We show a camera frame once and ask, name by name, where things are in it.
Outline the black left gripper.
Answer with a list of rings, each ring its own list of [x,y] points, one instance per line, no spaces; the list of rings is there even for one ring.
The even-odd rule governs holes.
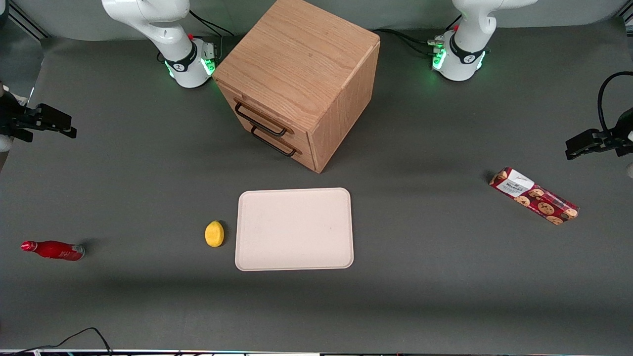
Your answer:
[[[574,160],[589,153],[615,150],[617,156],[626,156],[633,149],[633,109],[624,111],[611,129],[606,127],[603,109],[598,110],[598,118],[603,131],[588,129],[566,141],[567,160]]]

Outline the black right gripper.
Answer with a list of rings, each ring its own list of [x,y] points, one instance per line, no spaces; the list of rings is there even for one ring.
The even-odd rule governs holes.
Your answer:
[[[66,137],[75,139],[77,129],[72,127],[72,117],[47,104],[29,108],[24,106],[9,91],[2,91],[0,97],[0,134],[2,139],[18,138],[24,142],[33,141],[33,133],[19,128],[20,123],[34,124],[32,117],[36,118],[35,129],[61,133]]]

